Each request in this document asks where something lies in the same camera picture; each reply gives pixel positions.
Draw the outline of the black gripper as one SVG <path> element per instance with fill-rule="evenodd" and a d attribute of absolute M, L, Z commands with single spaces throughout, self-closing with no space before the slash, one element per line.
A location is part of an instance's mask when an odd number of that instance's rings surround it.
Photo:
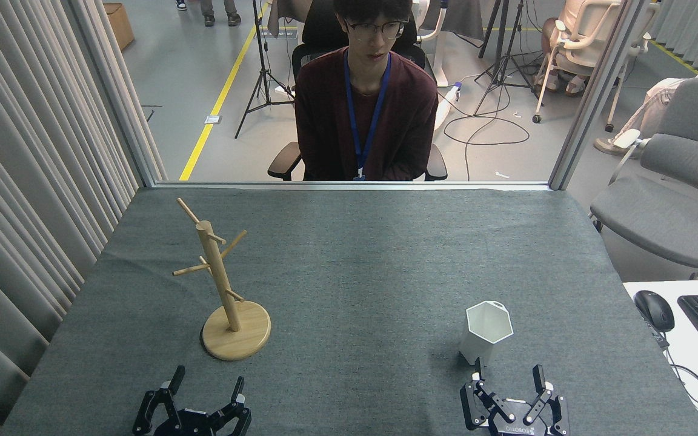
<path fill-rule="evenodd" d="M 155 429 L 155 435 L 216 435 L 230 422 L 237 419 L 232 434 L 246 434 L 251 422 L 250 409 L 245 405 L 243 395 L 244 378 L 238 377 L 230 402 L 215 413 L 180 409 L 177 411 L 174 396 L 177 394 L 185 367 L 178 365 L 170 381 L 165 381 L 158 390 L 147 390 L 136 414 L 133 435 L 149 434 L 152 430 L 152 417 L 155 409 L 163 405 L 167 419 Z"/>
<path fill-rule="evenodd" d="M 534 403 L 509 401 L 488 391 L 482 378 L 481 358 L 474 360 L 471 381 L 460 389 L 460 400 L 468 430 L 488 424 L 491 435 L 570 435 L 567 399 L 555 392 L 545 379 L 542 365 L 534 365 L 533 379 L 537 392 Z M 552 422 L 546 425 L 540 413 L 548 406 Z"/>

